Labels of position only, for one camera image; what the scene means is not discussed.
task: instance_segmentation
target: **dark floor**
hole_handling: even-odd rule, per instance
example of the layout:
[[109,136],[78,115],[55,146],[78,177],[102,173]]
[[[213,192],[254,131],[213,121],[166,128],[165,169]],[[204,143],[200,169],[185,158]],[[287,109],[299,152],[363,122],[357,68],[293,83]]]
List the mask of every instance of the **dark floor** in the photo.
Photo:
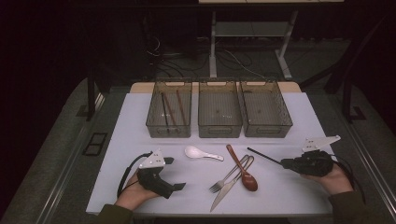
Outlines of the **dark floor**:
[[[329,67],[344,53],[349,42],[322,40],[291,42],[286,60],[293,75],[292,81],[300,83]],[[223,40],[218,48],[218,77],[272,76],[283,80],[274,49],[280,42],[259,39],[255,42],[230,43]],[[195,58],[185,58],[176,50],[167,49],[165,60],[159,64],[157,77],[208,77],[208,52],[202,50]],[[327,94],[323,90],[327,78],[303,89],[314,107],[327,135],[340,135],[342,140],[332,149],[352,165],[356,177],[363,185],[367,203],[376,213],[395,223],[395,204],[392,190],[396,189],[396,138],[384,120],[368,103],[364,94],[353,89],[352,105],[357,106],[366,119],[353,124],[341,115],[341,92]],[[87,104],[86,80],[81,82],[66,102],[49,136],[28,175],[23,180],[14,200],[1,223],[92,223],[94,215],[85,213],[102,159],[106,154],[114,126],[117,122],[123,98],[129,87],[114,87],[110,93],[98,97],[97,111],[92,121],[80,117],[80,110]],[[98,157],[82,156],[93,133],[107,133],[105,147]],[[372,159],[367,165],[364,159]],[[240,223],[246,219],[158,219],[156,223]],[[284,223],[284,220],[253,218],[248,223]],[[292,224],[332,223],[331,217],[293,217]]]

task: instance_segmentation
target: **silver fork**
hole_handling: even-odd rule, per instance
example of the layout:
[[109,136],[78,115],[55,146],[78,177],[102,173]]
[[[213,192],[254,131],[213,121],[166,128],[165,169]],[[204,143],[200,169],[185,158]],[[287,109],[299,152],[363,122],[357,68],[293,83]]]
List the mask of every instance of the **silver fork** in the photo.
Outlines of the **silver fork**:
[[[248,159],[248,155],[245,155],[245,156],[242,158],[241,163],[244,163],[247,159]],[[219,180],[218,182],[216,182],[216,184],[214,184],[212,187],[210,187],[209,190],[210,190],[212,193],[218,192],[222,187],[224,187],[224,183],[225,183],[225,181],[227,180],[227,178],[230,177],[230,175],[231,175],[233,172],[235,172],[235,170],[238,169],[238,168],[239,168],[238,165],[235,165],[235,167],[230,171],[230,173],[228,173],[228,174],[224,177],[224,179]]]

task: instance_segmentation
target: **sleeve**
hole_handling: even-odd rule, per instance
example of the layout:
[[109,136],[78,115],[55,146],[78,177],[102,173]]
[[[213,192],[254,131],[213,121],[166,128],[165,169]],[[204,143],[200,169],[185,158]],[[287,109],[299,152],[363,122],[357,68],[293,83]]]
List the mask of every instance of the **sleeve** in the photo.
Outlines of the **sleeve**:
[[94,224],[130,224],[132,211],[112,204],[105,204]]
[[363,202],[357,191],[335,194],[329,198],[334,223],[380,224],[384,223]]

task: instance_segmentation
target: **utensil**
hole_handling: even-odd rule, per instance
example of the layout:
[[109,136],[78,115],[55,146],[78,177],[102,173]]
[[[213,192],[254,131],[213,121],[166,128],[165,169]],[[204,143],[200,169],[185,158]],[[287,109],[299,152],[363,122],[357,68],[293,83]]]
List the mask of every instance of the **utensil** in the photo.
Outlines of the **utensil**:
[[[254,157],[249,156],[247,159],[247,163],[245,164],[245,169],[247,169],[251,165],[251,163],[253,163],[253,161],[254,161]],[[221,188],[221,191],[219,192],[218,196],[216,196],[215,201],[212,203],[210,212],[212,212],[213,209],[215,209],[216,206],[218,206],[218,204],[221,202],[221,200],[230,191],[230,189],[238,181],[238,179],[241,178],[241,176],[242,176],[242,173],[238,173],[238,175],[236,177],[234,177],[232,181],[228,182],[227,184],[224,185],[224,187]]]
[[[246,160],[248,159],[248,155],[245,155],[242,160],[240,161],[241,163],[244,163]],[[228,179],[228,177],[230,177],[230,175],[235,172],[235,170],[238,169],[238,165],[235,165],[235,167],[230,171],[230,173],[228,173],[224,179],[219,180],[218,182],[216,182],[216,184],[214,184],[212,187],[210,187],[210,191],[212,193],[216,193],[219,190],[221,190],[222,187],[224,187],[225,181]]]
[[207,152],[202,151],[201,149],[193,146],[187,146],[184,149],[186,155],[190,158],[198,159],[198,158],[212,158],[219,161],[224,161],[224,158],[219,155],[210,154]]
[[236,157],[235,152],[233,151],[233,147],[231,147],[231,145],[227,145],[227,150],[230,152],[231,157],[233,157],[233,160],[241,169],[242,183],[244,184],[245,188],[247,188],[250,191],[256,191],[257,188],[259,187],[259,185],[257,184],[257,180],[254,178],[253,175],[248,173],[241,165],[241,162],[239,162],[238,158]]

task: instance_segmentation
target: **hand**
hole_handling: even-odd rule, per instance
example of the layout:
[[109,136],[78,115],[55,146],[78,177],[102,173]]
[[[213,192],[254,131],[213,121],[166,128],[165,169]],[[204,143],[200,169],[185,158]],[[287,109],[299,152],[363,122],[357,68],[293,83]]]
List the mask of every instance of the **hand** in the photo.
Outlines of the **hand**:
[[143,202],[159,196],[157,193],[143,188],[143,186],[141,186],[139,182],[136,181],[137,174],[136,172],[134,172],[134,175],[128,180],[128,183],[125,185],[129,187],[126,187],[126,189],[122,192],[120,197],[114,203],[115,205],[133,211]]
[[302,175],[302,177],[317,181],[331,195],[353,191],[349,179],[337,164],[332,167],[331,172],[323,177],[312,175]]

